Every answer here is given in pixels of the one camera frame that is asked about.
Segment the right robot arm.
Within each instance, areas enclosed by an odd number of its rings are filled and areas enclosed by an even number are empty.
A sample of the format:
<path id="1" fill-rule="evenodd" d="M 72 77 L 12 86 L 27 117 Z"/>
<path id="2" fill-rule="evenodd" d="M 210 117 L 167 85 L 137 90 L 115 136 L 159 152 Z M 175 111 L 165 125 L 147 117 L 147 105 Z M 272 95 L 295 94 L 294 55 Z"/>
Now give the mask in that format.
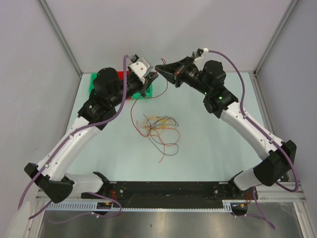
<path id="1" fill-rule="evenodd" d="M 234 128 L 262 160 L 230 180 L 228 192 L 232 198 L 240 199 L 253 186 L 272 186 L 292 169 L 297 150 L 295 143 L 276 137 L 247 113 L 242 102 L 224 86 L 226 73 L 221 62 L 209 60 L 199 70 L 195 60 L 186 57 L 156 65 L 155 70 L 175 87 L 185 83 L 204 94 L 206 110 Z"/>

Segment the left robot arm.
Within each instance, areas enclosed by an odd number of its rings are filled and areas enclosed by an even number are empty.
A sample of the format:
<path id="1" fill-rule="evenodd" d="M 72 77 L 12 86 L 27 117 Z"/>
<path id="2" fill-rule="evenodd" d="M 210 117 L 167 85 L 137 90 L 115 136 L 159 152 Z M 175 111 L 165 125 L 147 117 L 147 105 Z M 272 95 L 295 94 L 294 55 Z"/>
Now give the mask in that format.
<path id="1" fill-rule="evenodd" d="M 114 68 L 101 69 L 92 82 L 93 89 L 88 100 L 79 110 L 69 132 L 47 159 L 37 164 L 28 163 L 24 168 L 32 182 L 53 203 L 60 203 L 73 194 L 92 192 L 98 198 L 109 194 L 109 181 L 100 172 L 72 175 L 67 170 L 88 142 L 105 128 L 103 122 L 115 116 L 116 106 L 136 93 L 144 95 L 158 77 L 155 72 L 150 72 L 142 82 L 132 70 L 126 73 L 127 81 L 124 82 Z"/>

